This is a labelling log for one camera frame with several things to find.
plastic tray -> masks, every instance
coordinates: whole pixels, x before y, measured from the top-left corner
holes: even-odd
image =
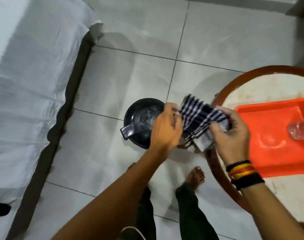
[[[235,108],[251,131],[250,161],[262,177],[304,174],[304,141],[292,140],[290,122],[304,120],[304,98]]]

bare foot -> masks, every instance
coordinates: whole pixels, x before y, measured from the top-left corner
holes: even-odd
[[[133,167],[135,165],[135,163],[132,163],[127,170],[129,170],[131,167]]]
[[[205,175],[202,169],[197,166],[189,173],[187,176],[185,183],[189,183],[191,188],[193,190],[196,190],[196,188],[204,182]]]

black bowl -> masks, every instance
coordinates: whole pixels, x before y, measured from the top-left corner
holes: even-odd
[[[140,99],[132,104],[124,116],[124,127],[132,123],[134,125],[135,133],[129,137],[130,141],[143,149],[148,149],[153,121],[163,112],[163,109],[164,103],[154,98]]]

leg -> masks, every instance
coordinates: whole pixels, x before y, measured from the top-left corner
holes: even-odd
[[[136,227],[146,238],[146,240],[156,240],[156,229],[153,217],[153,206],[150,201],[151,191],[146,187],[138,202],[136,219],[131,226]],[[124,240],[142,240],[140,234],[134,229],[126,229],[122,232],[121,239]]]
[[[181,187],[175,191],[180,213],[182,240],[218,240],[218,236],[198,207],[194,190],[204,182],[204,173],[195,167]]]

clear plastic bottle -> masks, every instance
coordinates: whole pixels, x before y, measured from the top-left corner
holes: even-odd
[[[288,133],[292,139],[304,140],[304,120],[291,122],[288,125]]]

